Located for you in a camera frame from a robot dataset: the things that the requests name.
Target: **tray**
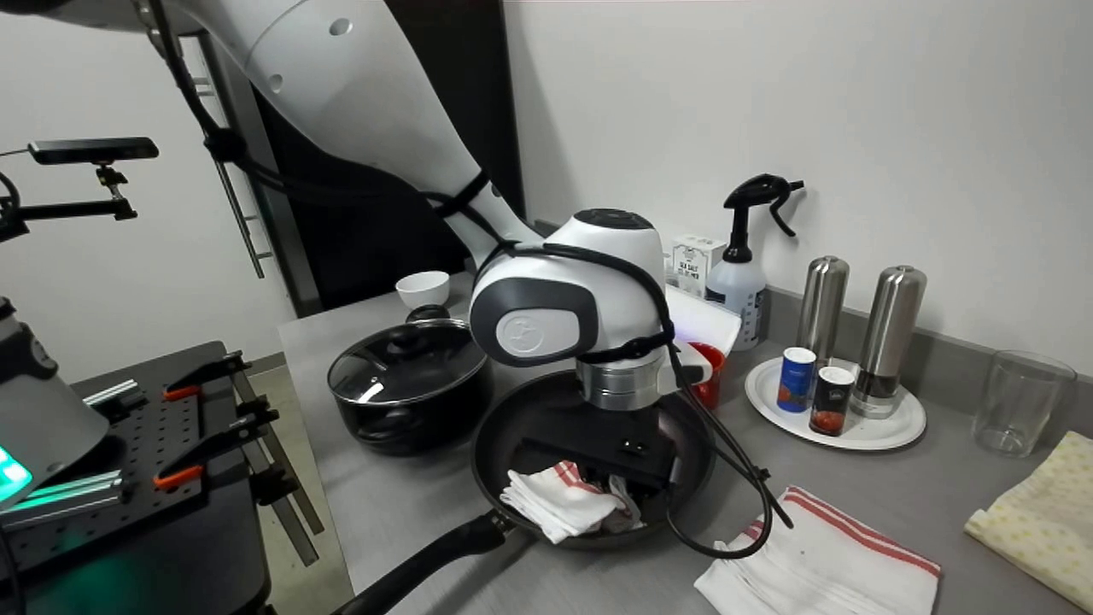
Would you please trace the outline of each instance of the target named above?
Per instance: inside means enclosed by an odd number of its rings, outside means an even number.
[[[779,431],[793,439],[802,439],[822,448],[842,448],[842,450],[895,450],[919,442],[925,431],[925,410],[919,397],[900,385],[895,391],[900,407],[892,416],[872,420],[846,410],[846,428],[842,439],[817,434],[809,431],[809,410],[802,413],[779,410],[777,404],[779,375],[782,375],[782,358],[760,363],[744,381],[744,392],[760,410],[760,416],[771,420]]]

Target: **salt shaker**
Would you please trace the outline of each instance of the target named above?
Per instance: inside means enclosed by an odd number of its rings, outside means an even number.
[[[900,399],[900,365],[911,341],[925,273],[916,268],[888,268],[879,277],[869,335],[862,347],[862,375],[854,385],[854,410],[864,416],[888,416]]]
[[[817,365],[826,365],[835,351],[842,316],[843,316],[846,277],[852,277],[852,268],[842,258],[820,258],[809,264],[795,347],[812,348]]]

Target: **cloth towel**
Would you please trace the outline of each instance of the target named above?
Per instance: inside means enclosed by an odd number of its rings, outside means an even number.
[[[538,474],[508,472],[501,502],[532,519],[550,544],[597,529],[615,508],[629,508],[626,492],[585,483],[576,463],[557,463]]]
[[[1093,442],[1069,431],[1023,485],[978,508],[965,529],[1093,613]]]
[[[715,562],[695,589],[721,615],[928,615],[943,569],[831,502],[786,489],[793,519],[744,562]]]

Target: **pot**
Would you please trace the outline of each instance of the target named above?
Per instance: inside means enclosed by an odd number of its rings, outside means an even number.
[[[407,324],[345,348],[327,385],[359,442],[381,456],[419,456],[476,431],[492,374],[467,328],[445,308],[416,308]]]

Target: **spray bottle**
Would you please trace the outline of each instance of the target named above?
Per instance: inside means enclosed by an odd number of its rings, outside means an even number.
[[[760,176],[724,198],[724,208],[731,208],[731,240],[729,240],[724,258],[715,264],[715,272],[708,277],[708,301],[724,305],[729,310],[741,316],[741,335],[739,335],[735,348],[754,348],[761,341],[764,305],[768,305],[764,273],[751,261],[751,250],[748,250],[748,208],[771,204],[779,231],[786,237],[795,237],[782,221],[779,208],[798,187],[802,187],[802,180]]]

